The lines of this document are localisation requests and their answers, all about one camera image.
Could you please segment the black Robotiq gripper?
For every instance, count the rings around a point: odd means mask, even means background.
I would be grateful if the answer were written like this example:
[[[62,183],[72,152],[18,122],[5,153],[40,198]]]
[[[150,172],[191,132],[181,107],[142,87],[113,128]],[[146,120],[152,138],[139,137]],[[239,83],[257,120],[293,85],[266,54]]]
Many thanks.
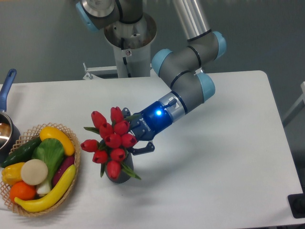
[[[129,153],[137,156],[155,150],[152,141],[153,138],[173,123],[169,112],[166,110],[167,107],[167,105],[163,105],[161,102],[156,101],[144,110],[136,113],[136,118],[133,120],[130,110],[127,107],[122,109],[124,120],[132,120],[131,132],[134,134],[137,141],[148,141],[147,145],[143,148],[128,148],[127,151]]]

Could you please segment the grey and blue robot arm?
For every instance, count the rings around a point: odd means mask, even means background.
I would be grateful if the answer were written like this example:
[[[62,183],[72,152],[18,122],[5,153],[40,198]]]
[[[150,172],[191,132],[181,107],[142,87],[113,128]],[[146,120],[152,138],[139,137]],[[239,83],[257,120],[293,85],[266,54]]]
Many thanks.
[[[156,23],[144,13],[140,0],[80,0],[77,12],[91,31],[103,30],[113,47],[120,78],[147,77],[155,73],[170,92],[144,110],[123,115],[130,122],[132,135],[126,151],[133,155],[154,150],[153,138],[214,95],[215,85],[201,68],[226,51],[221,33],[212,31],[197,0],[173,2],[188,45],[180,52],[163,49],[153,57],[150,45],[156,36]]]

